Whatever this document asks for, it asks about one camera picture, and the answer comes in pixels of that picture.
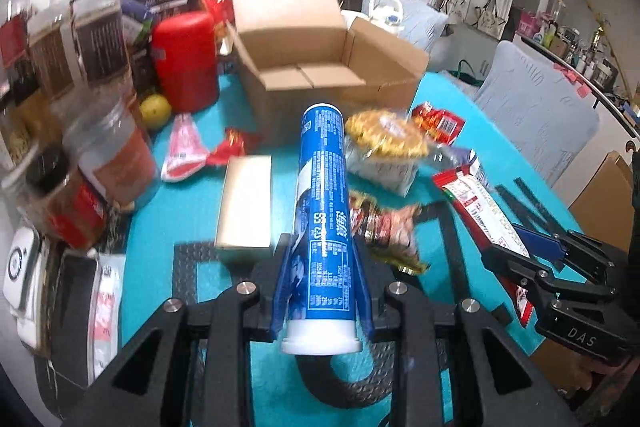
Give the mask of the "red yellow snack packet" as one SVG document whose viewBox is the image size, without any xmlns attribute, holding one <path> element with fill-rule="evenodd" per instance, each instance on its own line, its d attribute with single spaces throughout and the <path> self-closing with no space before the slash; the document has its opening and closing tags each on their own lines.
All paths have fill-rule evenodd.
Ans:
<svg viewBox="0 0 640 427">
<path fill-rule="evenodd" d="M 411 119 L 429 138 L 445 145 L 454 144 L 465 125 L 465 120 L 455 113 L 427 102 L 412 110 Z"/>
</svg>

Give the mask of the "gold rectangular box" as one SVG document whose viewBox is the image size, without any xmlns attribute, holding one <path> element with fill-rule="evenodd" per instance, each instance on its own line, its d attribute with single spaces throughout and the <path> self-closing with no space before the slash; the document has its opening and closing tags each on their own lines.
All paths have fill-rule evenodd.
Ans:
<svg viewBox="0 0 640 427">
<path fill-rule="evenodd" d="M 271 157 L 232 157 L 224 176 L 215 246 L 232 257 L 271 253 Z"/>
</svg>

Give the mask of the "red white snack bar packet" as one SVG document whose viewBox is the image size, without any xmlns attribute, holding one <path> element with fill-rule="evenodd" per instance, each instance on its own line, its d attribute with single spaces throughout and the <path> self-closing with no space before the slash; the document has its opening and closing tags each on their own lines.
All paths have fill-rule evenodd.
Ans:
<svg viewBox="0 0 640 427">
<path fill-rule="evenodd" d="M 432 180 L 449 198 L 482 254 L 491 246 L 500 246 L 532 259 L 514 226 L 469 166 L 436 173 Z"/>
</svg>

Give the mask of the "yellow puffed snack bag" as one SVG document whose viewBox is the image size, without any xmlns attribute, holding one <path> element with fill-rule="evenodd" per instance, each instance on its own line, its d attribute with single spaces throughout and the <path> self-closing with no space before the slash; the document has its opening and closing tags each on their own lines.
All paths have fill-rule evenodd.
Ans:
<svg viewBox="0 0 640 427">
<path fill-rule="evenodd" d="M 363 110 L 345 122 L 348 172 L 401 197 L 433 148 L 415 124 L 390 110 Z"/>
</svg>

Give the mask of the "white round device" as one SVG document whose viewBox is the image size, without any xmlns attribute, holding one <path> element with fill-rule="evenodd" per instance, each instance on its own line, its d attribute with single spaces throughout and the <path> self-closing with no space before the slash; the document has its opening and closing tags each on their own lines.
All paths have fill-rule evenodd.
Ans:
<svg viewBox="0 0 640 427">
<path fill-rule="evenodd" d="M 3 296 L 15 311 L 24 311 L 32 270 L 40 251 L 40 235 L 32 227 L 18 228 L 6 260 Z"/>
</svg>

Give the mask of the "yellow lemon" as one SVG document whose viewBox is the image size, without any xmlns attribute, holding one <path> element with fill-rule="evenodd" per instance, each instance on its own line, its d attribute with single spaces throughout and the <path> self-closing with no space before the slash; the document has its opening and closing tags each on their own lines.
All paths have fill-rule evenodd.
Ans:
<svg viewBox="0 0 640 427">
<path fill-rule="evenodd" d="M 172 109 L 163 95 L 151 94 L 140 104 L 143 124 L 149 131 L 162 129 L 171 117 Z"/>
</svg>

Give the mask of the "dark jar red label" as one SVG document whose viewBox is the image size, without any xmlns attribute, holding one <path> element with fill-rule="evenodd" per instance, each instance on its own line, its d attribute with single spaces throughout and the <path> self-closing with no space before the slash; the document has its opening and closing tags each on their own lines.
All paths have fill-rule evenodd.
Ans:
<svg viewBox="0 0 640 427">
<path fill-rule="evenodd" d="M 88 251 L 100 239 L 107 225 L 105 202 L 60 144 L 38 153 L 25 181 L 44 223 L 68 246 Z"/>
</svg>

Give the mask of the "grey cushioned chair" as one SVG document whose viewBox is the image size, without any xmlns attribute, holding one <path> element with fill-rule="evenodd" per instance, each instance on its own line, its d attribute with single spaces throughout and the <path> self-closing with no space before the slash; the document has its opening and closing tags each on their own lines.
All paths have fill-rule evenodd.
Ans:
<svg viewBox="0 0 640 427">
<path fill-rule="evenodd" d="M 559 70 L 501 41 L 476 106 L 548 185 L 596 135 L 597 112 Z"/>
</svg>

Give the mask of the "brown box right edge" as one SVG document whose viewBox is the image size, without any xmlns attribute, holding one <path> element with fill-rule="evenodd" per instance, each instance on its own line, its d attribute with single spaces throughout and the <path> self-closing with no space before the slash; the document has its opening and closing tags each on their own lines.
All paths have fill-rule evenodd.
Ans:
<svg viewBox="0 0 640 427">
<path fill-rule="evenodd" d="M 610 152 L 570 205 L 570 212 L 582 233 L 628 251 L 634 224 L 631 195 L 631 168 L 619 153 Z"/>
</svg>

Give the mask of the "open cardboard box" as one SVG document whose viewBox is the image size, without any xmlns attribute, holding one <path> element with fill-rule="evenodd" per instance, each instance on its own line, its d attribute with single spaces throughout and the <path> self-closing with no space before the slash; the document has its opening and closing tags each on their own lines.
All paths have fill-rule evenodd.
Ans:
<svg viewBox="0 0 640 427">
<path fill-rule="evenodd" d="M 428 64 L 425 51 L 358 18 L 337 0 L 232 0 L 238 75 L 268 144 L 294 143 L 303 113 L 329 103 L 344 116 L 407 109 Z"/>
</svg>

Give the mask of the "blue cylindrical snack tube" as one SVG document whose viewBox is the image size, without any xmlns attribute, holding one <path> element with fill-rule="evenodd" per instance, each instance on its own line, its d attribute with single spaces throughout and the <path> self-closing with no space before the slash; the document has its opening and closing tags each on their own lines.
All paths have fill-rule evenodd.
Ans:
<svg viewBox="0 0 640 427">
<path fill-rule="evenodd" d="M 305 110 L 286 262 L 290 298 L 281 349 L 288 355 L 333 357 L 362 349 L 344 145 L 344 119 L 335 106 Z"/>
</svg>

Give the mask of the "small red snack packet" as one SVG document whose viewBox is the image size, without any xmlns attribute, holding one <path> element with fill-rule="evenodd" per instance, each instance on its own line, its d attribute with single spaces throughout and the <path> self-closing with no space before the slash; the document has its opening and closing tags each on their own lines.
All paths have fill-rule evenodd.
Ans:
<svg viewBox="0 0 640 427">
<path fill-rule="evenodd" d="M 256 150 L 260 135 L 238 128 L 224 129 L 224 139 L 207 155 L 206 166 L 224 167 L 233 157 L 243 157 Z"/>
</svg>

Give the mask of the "red plastic canister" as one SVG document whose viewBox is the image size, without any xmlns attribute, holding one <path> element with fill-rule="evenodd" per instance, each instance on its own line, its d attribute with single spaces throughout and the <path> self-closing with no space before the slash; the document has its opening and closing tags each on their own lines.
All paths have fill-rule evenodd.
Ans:
<svg viewBox="0 0 640 427">
<path fill-rule="evenodd" d="M 152 31 L 151 52 L 160 90 L 175 113 L 198 113 L 217 102 L 215 26 L 207 12 L 159 22 Z"/>
</svg>

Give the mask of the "brown gold snack packet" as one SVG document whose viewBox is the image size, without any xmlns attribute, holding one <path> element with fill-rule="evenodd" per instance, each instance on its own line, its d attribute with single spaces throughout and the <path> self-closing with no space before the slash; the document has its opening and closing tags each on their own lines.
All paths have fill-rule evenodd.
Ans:
<svg viewBox="0 0 640 427">
<path fill-rule="evenodd" d="M 416 240 L 420 205 L 387 208 L 369 194 L 350 190 L 349 209 L 352 235 L 363 240 L 372 257 L 409 275 L 430 267 L 421 260 Z"/>
</svg>

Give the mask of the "pink white snack packet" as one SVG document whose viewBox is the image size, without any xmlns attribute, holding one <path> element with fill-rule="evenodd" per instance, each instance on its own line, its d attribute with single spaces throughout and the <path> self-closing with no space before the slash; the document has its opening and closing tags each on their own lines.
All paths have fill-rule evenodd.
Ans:
<svg viewBox="0 0 640 427">
<path fill-rule="evenodd" d="M 178 183 L 198 173 L 206 166 L 209 150 L 204 145 L 191 114 L 179 114 L 174 119 L 160 179 Z"/>
</svg>

